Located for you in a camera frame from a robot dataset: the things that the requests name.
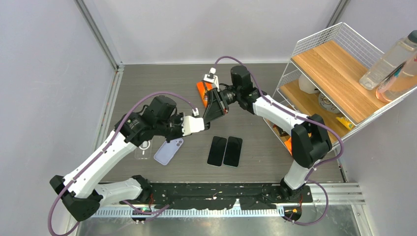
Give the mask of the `lilac phone case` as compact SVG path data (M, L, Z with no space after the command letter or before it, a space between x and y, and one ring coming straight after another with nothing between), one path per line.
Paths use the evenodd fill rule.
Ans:
M169 142L165 141L155 153L154 160L161 165L168 165L183 143L183 138L174 139Z

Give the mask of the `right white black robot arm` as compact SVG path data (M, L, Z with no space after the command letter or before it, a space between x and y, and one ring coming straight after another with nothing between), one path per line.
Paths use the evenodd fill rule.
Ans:
M237 102L249 113L262 117L275 124L291 137L293 162L290 170L280 182L281 197L293 202L300 196L306 177L313 166L322 160L332 149L324 120L314 114L308 116L276 102L266 92L253 85L251 73L245 66L231 69L231 85L221 89L215 68L203 77L203 82L211 84L206 92L207 106L203 115L204 122L210 124L229 111L229 105Z

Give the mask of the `black phone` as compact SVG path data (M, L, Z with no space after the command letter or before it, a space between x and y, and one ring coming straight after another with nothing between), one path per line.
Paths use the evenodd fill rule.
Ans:
M207 164L220 167L223 163L227 139L214 136L211 142Z

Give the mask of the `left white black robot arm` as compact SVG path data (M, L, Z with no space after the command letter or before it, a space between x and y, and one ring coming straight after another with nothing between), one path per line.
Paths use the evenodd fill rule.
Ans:
M87 220L101 207L123 200L144 204L150 200L152 189L141 175L111 184L100 181L124 157L154 136L163 136L167 141L183 137L189 119L184 113L177 113L174 100L159 95L141 111L131 109L86 161L65 176L54 176L50 185L78 222Z

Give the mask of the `clear phone case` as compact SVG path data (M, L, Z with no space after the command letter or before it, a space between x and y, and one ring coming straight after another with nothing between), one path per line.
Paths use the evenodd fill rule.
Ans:
M136 160L148 160L152 154L152 141L145 141L134 151L134 158Z

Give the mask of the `orange razor box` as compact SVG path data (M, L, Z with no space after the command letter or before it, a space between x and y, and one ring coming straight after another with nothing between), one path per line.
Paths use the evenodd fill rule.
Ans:
M196 86L197 86L197 90L199 92L200 98L202 100L202 103L206 107L208 105L207 92L212 89L212 85L207 82L198 82Z

